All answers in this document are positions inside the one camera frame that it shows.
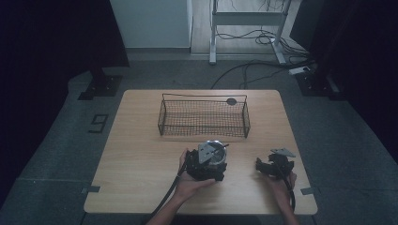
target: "round black piece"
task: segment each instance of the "round black piece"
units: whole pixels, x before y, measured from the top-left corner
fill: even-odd
[[[237,104],[237,100],[234,99],[233,97],[230,97],[230,98],[228,98],[228,99],[226,100],[226,103],[227,103],[228,105],[236,105],[236,104]]]

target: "metal rack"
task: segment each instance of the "metal rack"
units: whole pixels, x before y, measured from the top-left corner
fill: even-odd
[[[280,43],[284,23],[288,15],[291,0],[287,0],[282,12],[218,12],[217,1],[213,1],[211,13],[211,38],[209,64],[216,64],[216,27],[218,25],[268,25],[278,26],[275,38],[272,38],[272,48],[280,64],[286,64]]]
[[[247,96],[163,94],[158,128],[161,135],[222,135],[247,138]]]

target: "floor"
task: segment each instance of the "floor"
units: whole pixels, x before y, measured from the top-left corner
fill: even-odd
[[[232,2],[240,9],[243,1],[220,1],[230,7]],[[205,53],[129,52],[130,68],[104,69],[108,75],[123,76],[114,97],[78,100],[91,75],[86,72],[70,80],[64,107],[15,181],[1,208],[0,224],[140,224],[142,215],[84,212],[87,189],[124,91],[206,90],[231,68],[237,69],[215,88],[238,89],[241,65],[258,54],[235,53],[222,55],[217,65],[211,66]],[[272,53],[263,56],[260,54],[261,59],[275,61]],[[257,65],[247,72],[249,81],[261,79],[249,83],[248,89],[275,89],[281,94],[318,205],[317,214],[299,216],[300,223],[398,224],[398,166],[350,104],[327,97],[304,97],[286,69]],[[99,128],[92,124],[98,114],[108,114],[108,122],[101,133],[89,132]],[[278,215],[254,217],[261,224],[282,224]]]

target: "metal wire basket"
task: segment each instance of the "metal wire basket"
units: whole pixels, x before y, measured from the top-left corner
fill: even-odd
[[[158,127],[161,135],[222,135],[247,138],[247,96],[163,94]]]

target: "hand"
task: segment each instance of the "hand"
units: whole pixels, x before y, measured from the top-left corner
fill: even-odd
[[[187,154],[188,148],[184,150],[181,157],[179,158],[179,169],[185,162],[185,156]],[[176,191],[173,195],[173,198],[177,198],[179,201],[185,202],[190,197],[192,197],[200,188],[205,188],[216,183],[215,179],[208,179],[204,181],[196,181],[191,176],[184,171],[176,185]]]
[[[277,180],[275,177],[266,174],[264,174],[264,177],[266,179],[266,183],[271,188],[272,194],[274,195],[277,203],[290,203],[289,190],[287,189],[283,179]],[[298,176],[293,172],[286,177],[287,181],[292,186],[292,189],[295,187],[297,177]]]
[[[299,220],[295,216],[292,207],[290,206],[290,193],[287,189],[283,179],[277,180],[275,177],[264,174],[266,183],[271,188],[272,194],[275,197],[276,203],[283,215],[283,222],[286,225],[298,225]],[[295,187],[297,175],[291,172],[287,177],[292,189]]]

